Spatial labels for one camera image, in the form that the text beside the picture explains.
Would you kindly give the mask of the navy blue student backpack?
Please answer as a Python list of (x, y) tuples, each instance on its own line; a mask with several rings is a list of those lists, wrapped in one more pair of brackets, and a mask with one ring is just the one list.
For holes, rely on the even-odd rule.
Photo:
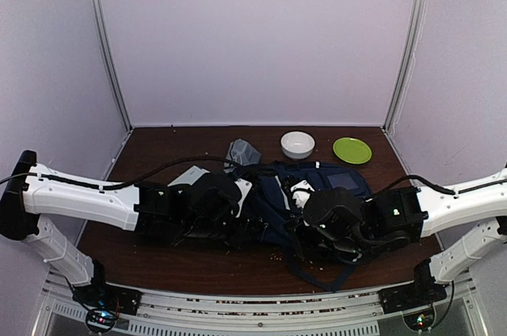
[(277, 245), (290, 271), (303, 281), (326, 292), (336, 292), (357, 265), (338, 263), (343, 270), (330, 283), (304, 271), (300, 261), (309, 258), (296, 253), (289, 234), (299, 225), (314, 228), (331, 240), (351, 238), (364, 258), (368, 257), (368, 251), (356, 240), (354, 232), (364, 222), (361, 204), (372, 195), (372, 190), (356, 170), (321, 162), (272, 162), (236, 166), (228, 176), (252, 185), (243, 201), (241, 214), (259, 216), (267, 225), (254, 241)]

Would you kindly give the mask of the grey zip pouch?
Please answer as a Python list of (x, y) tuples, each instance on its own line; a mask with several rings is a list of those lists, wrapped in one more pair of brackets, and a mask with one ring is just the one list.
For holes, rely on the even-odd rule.
[(230, 143), (224, 163), (224, 171), (231, 172), (235, 165), (229, 161), (236, 162), (241, 166), (258, 164), (261, 161), (261, 153), (244, 139), (236, 139)]

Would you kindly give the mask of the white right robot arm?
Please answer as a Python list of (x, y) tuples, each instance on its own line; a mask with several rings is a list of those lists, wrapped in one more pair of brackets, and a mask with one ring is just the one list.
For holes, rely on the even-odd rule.
[(298, 209), (296, 224), (311, 239), (351, 263), (397, 250), (447, 228), (475, 226), (448, 249), (414, 267), (409, 284), (379, 290), (383, 312), (393, 313), (445, 300), (446, 288), (465, 269), (506, 241), (506, 171), (450, 186), (425, 179), (420, 187), (397, 182), (368, 198), (342, 188), (288, 182)]

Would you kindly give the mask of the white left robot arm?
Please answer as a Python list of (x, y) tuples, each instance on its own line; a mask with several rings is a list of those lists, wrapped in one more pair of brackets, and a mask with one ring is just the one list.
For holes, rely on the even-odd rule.
[(113, 319), (135, 313), (139, 293), (108, 284), (105, 267), (75, 246), (52, 222), (53, 215), (105, 223), (158, 242), (176, 245), (187, 238), (242, 243), (268, 226), (265, 214), (249, 201), (263, 178), (263, 165), (235, 165), (213, 173), (191, 167), (174, 183), (152, 181), (151, 174), (125, 182), (99, 181), (53, 170), (24, 151), (3, 180), (1, 233), (30, 245), (67, 280), (75, 301), (87, 311)]

